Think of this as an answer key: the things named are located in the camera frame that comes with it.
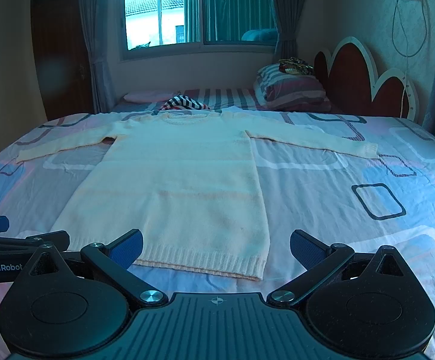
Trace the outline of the striped purple bedsheet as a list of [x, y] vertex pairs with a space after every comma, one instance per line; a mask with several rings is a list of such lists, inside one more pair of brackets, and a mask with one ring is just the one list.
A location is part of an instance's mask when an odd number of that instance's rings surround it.
[[[176, 95], [183, 94], [198, 102], [203, 102], [210, 109], [223, 109], [227, 107], [238, 107], [244, 110], [269, 111], [264, 104], [257, 99], [253, 88], [196, 88], [175, 92]], [[145, 112], [159, 111], [165, 102], [135, 104], [121, 100], [112, 108], [112, 112]], [[336, 113], [339, 110], [331, 102], [331, 111]]]

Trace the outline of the teal plush on sill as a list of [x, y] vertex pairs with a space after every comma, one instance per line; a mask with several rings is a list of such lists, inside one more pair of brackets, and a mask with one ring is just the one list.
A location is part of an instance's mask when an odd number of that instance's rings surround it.
[[276, 43], [278, 32], [275, 28], [250, 29], [245, 32], [241, 41]]

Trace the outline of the dark wooden door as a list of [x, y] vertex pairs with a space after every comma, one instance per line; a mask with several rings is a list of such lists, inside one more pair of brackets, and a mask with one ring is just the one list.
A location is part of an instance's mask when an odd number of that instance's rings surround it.
[[92, 82], [78, 0], [30, 0], [30, 23], [47, 118], [92, 113]]

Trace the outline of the colourful item on pillow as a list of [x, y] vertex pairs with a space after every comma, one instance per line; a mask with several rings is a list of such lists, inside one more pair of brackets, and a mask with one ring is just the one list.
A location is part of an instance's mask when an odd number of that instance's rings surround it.
[[293, 76], [312, 76], [314, 68], [303, 59], [290, 57], [279, 61], [278, 70]]

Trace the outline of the striped folded garment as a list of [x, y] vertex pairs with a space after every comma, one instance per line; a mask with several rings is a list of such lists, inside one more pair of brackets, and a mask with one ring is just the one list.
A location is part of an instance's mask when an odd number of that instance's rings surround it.
[[166, 101], [161, 107], [160, 111], [168, 111], [168, 110], [198, 110], [198, 111], [207, 111], [209, 110], [209, 106], [204, 104], [203, 102], [198, 102], [187, 95], [178, 94], [168, 101]]

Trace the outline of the pink small pillow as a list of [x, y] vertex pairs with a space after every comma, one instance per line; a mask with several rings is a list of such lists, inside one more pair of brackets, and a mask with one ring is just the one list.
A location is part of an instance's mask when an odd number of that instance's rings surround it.
[[175, 95], [174, 91], [169, 90], [140, 90], [126, 94], [123, 100], [135, 104], [157, 103], [166, 102]]

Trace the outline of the red white headboard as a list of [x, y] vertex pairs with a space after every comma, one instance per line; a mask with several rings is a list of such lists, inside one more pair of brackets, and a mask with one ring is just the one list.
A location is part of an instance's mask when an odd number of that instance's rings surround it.
[[395, 67], [378, 72], [371, 51], [355, 37], [344, 38], [332, 52], [321, 49], [313, 71], [333, 113], [418, 120], [419, 98], [412, 80]]

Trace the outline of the grey right curtain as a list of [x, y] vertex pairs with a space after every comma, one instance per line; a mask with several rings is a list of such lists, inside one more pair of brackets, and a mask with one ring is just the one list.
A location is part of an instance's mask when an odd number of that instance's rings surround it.
[[297, 56], [297, 29], [305, 0], [270, 0], [278, 37], [274, 49], [276, 59]]

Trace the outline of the patterned white pink quilt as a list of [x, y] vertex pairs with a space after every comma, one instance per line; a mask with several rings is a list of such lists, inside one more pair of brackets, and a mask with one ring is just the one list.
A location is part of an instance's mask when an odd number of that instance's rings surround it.
[[[23, 149], [126, 120], [130, 113], [77, 114], [34, 128], [0, 152], [0, 215], [10, 237], [48, 232], [65, 204], [103, 158], [107, 144], [18, 163]], [[255, 140], [253, 152], [270, 225], [270, 255], [260, 281], [132, 266], [166, 293], [269, 293], [301, 274], [289, 239], [305, 230], [358, 252], [395, 246], [435, 307], [435, 138], [408, 119], [273, 113], [273, 119], [378, 145], [379, 158], [316, 153]], [[427, 356], [435, 359], [435, 334]]]

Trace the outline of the window with teal blinds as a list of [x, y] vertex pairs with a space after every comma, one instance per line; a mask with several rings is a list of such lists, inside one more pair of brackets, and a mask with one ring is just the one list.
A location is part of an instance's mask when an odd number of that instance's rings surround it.
[[276, 29], [270, 0], [118, 0], [118, 7], [123, 59], [276, 44], [241, 41], [250, 29]]

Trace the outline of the striped pillow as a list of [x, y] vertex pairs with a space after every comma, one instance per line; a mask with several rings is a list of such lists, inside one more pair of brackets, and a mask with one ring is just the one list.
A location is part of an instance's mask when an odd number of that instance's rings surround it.
[[269, 111], [327, 113], [332, 109], [325, 89], [314, 76], [281, 72], [278, 63], [262, 67], [253, 88]]

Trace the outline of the cream knit sweater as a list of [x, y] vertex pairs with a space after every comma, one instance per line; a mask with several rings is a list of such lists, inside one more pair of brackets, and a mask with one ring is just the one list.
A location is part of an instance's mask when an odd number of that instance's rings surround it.
[[321, 154], [374, 159], [374, 143], [352, 141], [244, 112], [165, 112], [105, 124], [22, 150], [27, 162], [111, 139], [54, 228], [78, 250], [133, 228], [138, 264], [259, 281], [270, 249], [252, 139]]

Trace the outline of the grey curtain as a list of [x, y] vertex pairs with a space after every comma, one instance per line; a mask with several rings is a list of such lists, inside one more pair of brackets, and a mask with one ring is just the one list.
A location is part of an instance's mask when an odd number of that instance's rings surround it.
[[114, 108], [115, 93], [108, 64], [109, 0], [78, 0], [82, 34], [91, 74], [95, 113]]
[[276, 59], [297, 56], [297, 29], [305, 0], [270, 0], [278, 37], [274, 49]]

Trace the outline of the grey left curtain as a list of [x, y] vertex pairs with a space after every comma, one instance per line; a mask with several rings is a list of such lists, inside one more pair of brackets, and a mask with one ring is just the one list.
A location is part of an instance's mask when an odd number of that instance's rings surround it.
[[115, 93], [108, 64], [109, 0], [78, 0], [82, 34], [91, 74], [95, 113], [114, 108]]

